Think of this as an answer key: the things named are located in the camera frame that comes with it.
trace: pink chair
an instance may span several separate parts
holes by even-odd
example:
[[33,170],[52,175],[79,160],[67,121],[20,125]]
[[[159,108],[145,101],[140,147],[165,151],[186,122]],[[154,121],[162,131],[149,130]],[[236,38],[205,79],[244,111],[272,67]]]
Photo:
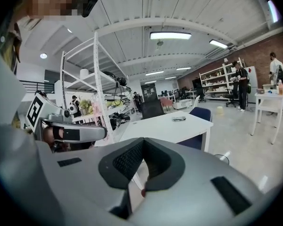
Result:
[[168,100],[167,98],[162,97],[162,98],[160,98],[160,101],[161,101],[161,103],[162,103],[162,107],[165,106],[167,111],[168,111],[167,106],[168,106],[168,107],[169,107],[169,106],[172,106],[172,107],[173,107],[173,100]]

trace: man in white shirt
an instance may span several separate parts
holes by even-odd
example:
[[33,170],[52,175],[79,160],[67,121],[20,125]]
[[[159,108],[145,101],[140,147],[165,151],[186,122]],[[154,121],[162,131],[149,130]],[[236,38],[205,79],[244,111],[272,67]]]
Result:
[[274,52],[270,53],[270,60],[272,62],[270,63],[269,77],[273,78],[274,74],[278,72],[277,81],[274,81],[274,83],[277,83],[278,80],[281,80],[283,83],[283,64],[276,59],[276,54]]

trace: brick wall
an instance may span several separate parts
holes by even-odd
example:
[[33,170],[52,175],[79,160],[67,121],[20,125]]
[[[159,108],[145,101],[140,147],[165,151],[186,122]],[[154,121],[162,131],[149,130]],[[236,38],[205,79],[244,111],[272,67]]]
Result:
[[[255,43],[246,48],[240,49],[228,56],[225,56],[229,63],[233,60],[244,59],[247,67],[255,66],[258,86],[269,83],[269,65],[270,65],[270,52],[275,52],[277,59],[283,63],[283,32],[271,36],[265,40]],[[192,88],[192,80],[199,78],[199,73],[219,68],[224,63],[224,58],[216,60],[180,79],[178,79],[179,88],[186,86],[188,89]]]

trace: bottle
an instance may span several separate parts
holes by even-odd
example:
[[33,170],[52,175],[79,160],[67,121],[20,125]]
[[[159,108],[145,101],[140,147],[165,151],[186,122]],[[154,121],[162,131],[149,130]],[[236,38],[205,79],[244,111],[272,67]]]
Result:
[[279,80],[279,95],[283,95],[283,84],[281,80]]

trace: railing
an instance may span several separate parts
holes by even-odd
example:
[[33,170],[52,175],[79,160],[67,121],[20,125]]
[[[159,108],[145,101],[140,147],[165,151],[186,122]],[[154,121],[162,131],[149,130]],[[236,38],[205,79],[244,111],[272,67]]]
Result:
[[37,90],[40,90],[46,94],[55,93],[55,85],[50,83],[41,83],[33,81],[21,81],[24,85],[27,93],[35,93]]

